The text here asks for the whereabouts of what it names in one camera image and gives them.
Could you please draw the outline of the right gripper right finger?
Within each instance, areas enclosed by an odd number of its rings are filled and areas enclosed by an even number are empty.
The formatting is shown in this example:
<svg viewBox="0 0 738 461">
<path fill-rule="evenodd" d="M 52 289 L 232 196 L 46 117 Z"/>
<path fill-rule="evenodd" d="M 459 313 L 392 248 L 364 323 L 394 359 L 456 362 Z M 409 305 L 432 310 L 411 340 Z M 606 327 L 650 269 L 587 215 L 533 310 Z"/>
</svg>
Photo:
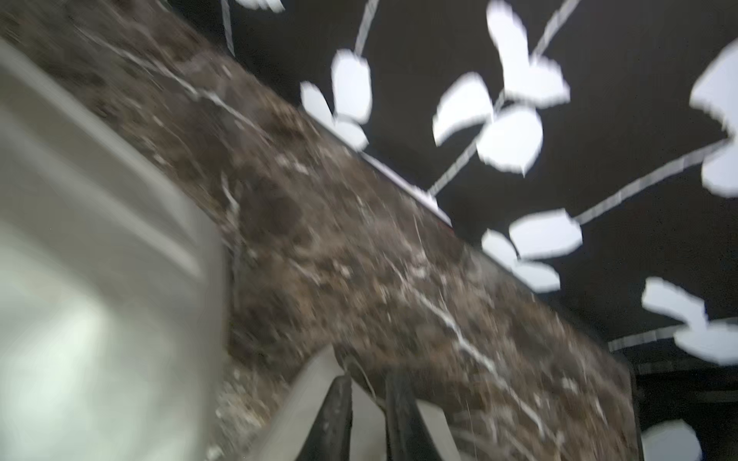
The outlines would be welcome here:
<svg viewBox="0 0 738 461">
<path fill-rule="evenodd" d="M 441 461 L 422 418 L 411 382 L 403 373 L 386 377 L 386 459 Z"/>
</svg>

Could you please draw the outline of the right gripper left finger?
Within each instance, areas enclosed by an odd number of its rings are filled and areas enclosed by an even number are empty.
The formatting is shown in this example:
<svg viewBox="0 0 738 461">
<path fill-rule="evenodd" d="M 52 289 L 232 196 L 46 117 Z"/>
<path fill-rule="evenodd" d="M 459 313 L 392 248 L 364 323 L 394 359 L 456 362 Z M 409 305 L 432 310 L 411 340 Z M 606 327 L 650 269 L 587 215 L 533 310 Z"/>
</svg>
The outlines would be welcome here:
<svg viewBox="0 0 738 461">
<path fill-rule="evenodd" d="M 337 376 L 329 388 L 297 461 L 349 461 L 353 424 L 352 379 Z"/>
</svg>

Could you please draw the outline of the cream cloth bag corner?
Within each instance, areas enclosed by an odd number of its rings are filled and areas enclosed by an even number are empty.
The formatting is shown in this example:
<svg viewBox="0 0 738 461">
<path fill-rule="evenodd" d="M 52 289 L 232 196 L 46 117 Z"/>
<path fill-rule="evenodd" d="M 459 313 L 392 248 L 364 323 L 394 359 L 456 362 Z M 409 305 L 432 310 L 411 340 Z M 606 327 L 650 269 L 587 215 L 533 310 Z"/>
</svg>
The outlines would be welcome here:
<svg viewBox="0 0 738 461">
<path fill-rule="evenodd" d="M 251 460 L 296 460 L 309 435 L 332 381 L 348 375 L 328 346 L 304 366 L 283 406 L 259 436 Z M 353 424 L 350 460 L 386 459 L 386 413 L 352 378 Z M 440 407 L 416 400 L 422 418 L 442 460 L 461 459 Z"/>
<path fill-rule="evenodd" d="M 1 46 L 1 456 L 202 460 L 225 339 L 217 226 Z"/>
</svg>

